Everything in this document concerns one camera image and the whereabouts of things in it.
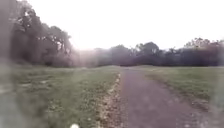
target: white speck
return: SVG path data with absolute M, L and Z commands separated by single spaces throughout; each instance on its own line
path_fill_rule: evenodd
M 189 124 L 185 124 L 184 127 L 185 128 L 190 128 L 190 125 Z
M 72 124 L 72 126 L 70 128 L 79 128 L 79 125 L 77 124 Z
M 119 79 L 116 79 L 116 83 L 119 83 Z
M 41 81 L 41 84 L 46 84 L 47 83 L 47 81 Z
M 22 87 L 28 87 L 31 86 L 31 84 L 21 84 Z

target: bright sky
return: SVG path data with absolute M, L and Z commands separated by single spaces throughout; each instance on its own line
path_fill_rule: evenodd
M 41 20 L 67 31 L 80 49 L 181 47 L 195 37 L 224 37 L 223 0 L 28 0 Z

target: green grass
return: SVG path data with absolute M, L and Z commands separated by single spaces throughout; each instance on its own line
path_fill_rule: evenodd
M 12 80 L 21 110 L 40 128 L 93 128 L 98 103 L 113 85 L 117 67 L 93 69 L 20 68 Z
M 209 101 L 214 97 L 217 90 L 223 88 L 223 67 L 140 66 L 138 68 L 146 71 L 148 77 L 169 85 L 188 98 Z

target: foliage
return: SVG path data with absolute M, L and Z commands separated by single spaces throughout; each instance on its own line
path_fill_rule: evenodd
M 92 59 L 100 61 L 92 66 L 218 66 L 223 65 L 223 53 L 222 40 L 212 42 L 201 38 L 188 42 L 183 48 L 169 50 L 161 50 L 153 42 L 138 44 L 132 49 L 118 45 L 95 55 Z
M 8 46 L 0 55 L 11 58 L 16 63 L 29 63 L 47 66 L 75 66 L 76 52 L 69 42 L 70 36 L 57 26 L 42 23 L 35 10 L 27 1 L 2 1 L 8 5 L 0 10 L 5 22 L 0 22 L 1 30 L 11 24 L 11 33 L 1 31 L 1 37 L 8 37 L 9 41 L 1 38 L 1 45 Z

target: park trail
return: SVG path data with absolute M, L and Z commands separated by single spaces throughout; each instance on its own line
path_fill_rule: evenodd
M 121 72 L 125 128 L 201 128 L 203 114 L 135 69 Z

